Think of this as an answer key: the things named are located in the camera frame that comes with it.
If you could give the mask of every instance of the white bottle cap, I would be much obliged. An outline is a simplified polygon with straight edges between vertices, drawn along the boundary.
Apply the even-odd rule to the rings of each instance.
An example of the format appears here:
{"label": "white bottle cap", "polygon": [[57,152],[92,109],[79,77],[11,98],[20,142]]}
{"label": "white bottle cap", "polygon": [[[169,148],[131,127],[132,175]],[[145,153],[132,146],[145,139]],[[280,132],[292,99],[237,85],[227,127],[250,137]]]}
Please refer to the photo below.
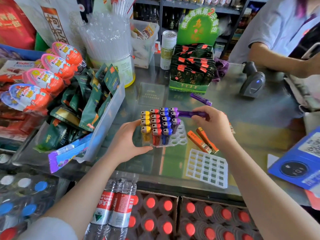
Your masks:
{"label": "white bottle cap", "polygon": [[18,186],[21,188],[26,188],[30,185],[30,183],[31,183],[31,179],[24,177],[18,181]]}
{"label": "white bottle cap", "polygon": [[6,175],[0,180],[0,184],[9,185],[9,184],[12,184],[13,181],[14,181],[14,176]]}
{"label": "white bottle cap", "polygon": [[10,156],[7,154],[0,154],[0,164],[6,163],[9,161]]}

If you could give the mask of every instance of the cashier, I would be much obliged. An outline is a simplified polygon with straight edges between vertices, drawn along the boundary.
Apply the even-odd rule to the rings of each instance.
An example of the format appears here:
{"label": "cashier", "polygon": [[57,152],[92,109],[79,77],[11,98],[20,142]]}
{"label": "cashier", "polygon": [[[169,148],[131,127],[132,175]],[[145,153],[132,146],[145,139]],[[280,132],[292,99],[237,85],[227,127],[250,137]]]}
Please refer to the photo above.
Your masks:
{"label": "cashier", "polygon": [[320,22],[319,5],[320,0],[269,0],[243,32],[229,62],[253,61],[300,78],[320,74],[320,54],[307,61],[288,57]]}
{"label": "cashier", "polygon": [[[242,149],[230,130],[227,116],[209,106],[202,106],[194,111],[208,114],[206,119],[196,115],[192,119],[203,128],[209,140],[223,153],[263,239],[318,240],[320,236],[318,222]],[[132,136],[137,126],[140,126],[140,120],[123,124],[115,134],[106,154],[42,218],[32,223],[18,240],[83,239],[112,172],[120,163],[152,150],[151,146],[136,147],[133,144]],[[1,239],[12,239],[8,236],[12,237],[15,231],[5,231],[7,238]]]}

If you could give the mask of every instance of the qr code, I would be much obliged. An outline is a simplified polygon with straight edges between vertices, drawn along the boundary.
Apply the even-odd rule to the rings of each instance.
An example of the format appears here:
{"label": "qr code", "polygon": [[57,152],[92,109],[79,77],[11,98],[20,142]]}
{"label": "qr code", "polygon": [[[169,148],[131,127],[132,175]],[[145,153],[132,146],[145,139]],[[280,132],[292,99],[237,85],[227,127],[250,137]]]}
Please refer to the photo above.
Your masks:
{"label": "qr code", "polygon": [[298,149],[320,158],[320,132],[316,132]]}

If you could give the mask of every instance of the sleeve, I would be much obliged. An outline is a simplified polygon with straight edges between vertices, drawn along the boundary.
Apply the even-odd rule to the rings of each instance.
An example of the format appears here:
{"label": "sleeve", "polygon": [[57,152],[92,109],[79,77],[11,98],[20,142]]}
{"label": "sleeve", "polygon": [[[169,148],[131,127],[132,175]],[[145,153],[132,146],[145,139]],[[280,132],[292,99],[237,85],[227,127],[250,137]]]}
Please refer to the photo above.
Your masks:
{"label": "sleeve", "polygon": [[276,40],[282,34],[284,15],[286,15],[286,11],[279,10],[280,6],[282,5],[277,1],[271,1],[268,6],[263,7],[254,17],[257,20],[252,20],[254,21],[254,27],[249,48],[255,42],[263,43],[269,49],[274,47]]}
{"label": "sleeve", "polygon": [[40,218],[20,235],[18,240],[78,240],[73,228],[63,220]]}

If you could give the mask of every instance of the red bottle cap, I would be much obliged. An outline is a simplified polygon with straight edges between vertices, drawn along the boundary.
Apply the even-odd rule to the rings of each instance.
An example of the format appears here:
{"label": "red bottle cap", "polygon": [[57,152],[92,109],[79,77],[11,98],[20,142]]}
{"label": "red bottle cap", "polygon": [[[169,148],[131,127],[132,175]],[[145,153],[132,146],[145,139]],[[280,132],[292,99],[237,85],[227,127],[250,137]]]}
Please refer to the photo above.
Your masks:
{"label": "red bottle cap", "polygon": [[15,227],[8,228],[0,234],[0,239],[1,240],[11,240],[16,236],[16,234],[17,234],[17,230]]}
{"label": "red bottle cap", "polygon": [[239,217],[240,221],[242,221],[242,222],[246,222],[246,223],[250,222],[250,216],[245,211],[240,211],[238,213],[238,217]]}
{"label": "red bottle cap", "polygon": [[208,238],[209,240],[214,240],[214,238],[216,237],[214,230],[210,227],[207,227],[204,230],[204,234],[205,234],[206,238]]}
{"label": "red bottle cap", "polygon": [[170,211],[172,209],[172,202],[170,200],[166,200],[163,204],[163,208],[166,211]]}
{"label": "red bottle cap", "polygon": [[170,222],[165,222],[162,226],[165,234],[170,234],[172,232],[172,224]]}
{"label": "red bottle cap", "polygon": [[136,220],[136,218],[134,216],[130,216],[128,227],[130,227],[130,228],[134,227],[134,225],[136,224],[136,221],[137,220]]}
{"label": "red bottle cap", "polygon": [[134,206],[137,205],[138,202],[139,202],[138,196],[134,195],[134,196],[133,196],[133,205],[134,205]]}
{"label": "red bottle cap", "polygon": [[224,239],[224,240],[235,240],[235,236],[234,236],[234,234],[232,234],[231,232],[226,231],[226,232],[223,234],[223,239]]}
{"label": "red bottle cap", "polygon": [[153,208],[155,204],[156,204],[156,201],[152,197],[146,200],[146,206],[149,208]]}
{"label": "red bottle cap", "polygon": [[194,203],[192,203],[192,202],[189,202],[187,205],[186,205],[186,211],[188,212],[188,213],[194,213],[194,211],[195,211],[195,205],[194,205]]}
{"label": "red bottle cap", "polygon": [[223,217],[224,219],[226,219],[226,220],[230,220],[231,217],[232,217],[231,212],[230,212],[230,210],[228,210],[228,209],[223,209],[223,210],[221,211],[221,215],[222,215],[222,217]]}
{"label": "red bottle cap", "polygon": [[242,235],[242,240],[254,240],[254,238],[245,233]]}
{"label": "red bottle cap", "polygon": [[196,232],[195,226],[194,226],[192,223],[186,224],[185,229],[186,229],[186,233],[187,233],[190,237]]}
{"label": "red bottle cap", "polygon": [[214,214],[214,210],[208,205],[204,207],[203,211],[206,217],[210,217]]}
{"label": "red bottle cap", "polygon": [[155,226],[155,223],[153,222],[152,219],[147,219],[146,222],[144,223],[144,228],[146,231],[151,232]]}

